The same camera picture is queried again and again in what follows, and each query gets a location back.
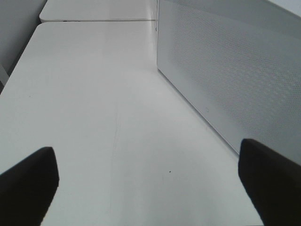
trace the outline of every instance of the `black pad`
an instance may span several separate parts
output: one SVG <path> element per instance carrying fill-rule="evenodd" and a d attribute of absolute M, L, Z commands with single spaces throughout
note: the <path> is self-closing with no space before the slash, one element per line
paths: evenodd
<path fill-rule="evenodd" d="M 301 166 L 244 139 L 238 174 L 265 226 L 301 226 Z"/>
<path fill-rule="evenodd" d="M 39 226 L 58 187 L 54 150 L 44 147 L 0 175 L 0 225 Z"/>

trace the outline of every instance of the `perforated metal screen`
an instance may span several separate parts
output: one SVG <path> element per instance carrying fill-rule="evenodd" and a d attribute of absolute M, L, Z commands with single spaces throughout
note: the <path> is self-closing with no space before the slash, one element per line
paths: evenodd
<path fill-rule="evenodd" d="M 301 164 L 301 19 L 263 0 L 160 0 L 158 68 L 238 152 Z"/>

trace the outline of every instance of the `gray wall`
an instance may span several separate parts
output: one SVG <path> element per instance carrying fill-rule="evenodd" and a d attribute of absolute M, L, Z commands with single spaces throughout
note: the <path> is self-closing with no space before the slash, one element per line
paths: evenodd
<path fill-rule="evenodd" d="M 47 0 L 0 0 L 0 64 L 11 74 Z"/>

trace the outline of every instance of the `perforated panel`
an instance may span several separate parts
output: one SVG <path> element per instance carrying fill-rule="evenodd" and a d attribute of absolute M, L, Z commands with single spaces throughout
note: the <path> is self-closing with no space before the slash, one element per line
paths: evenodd
<path fill-rule="evenodd" d="M 301 163 L 301 20 L 265 1 L 161 0 L 158 68 L 239 151 Z"/>

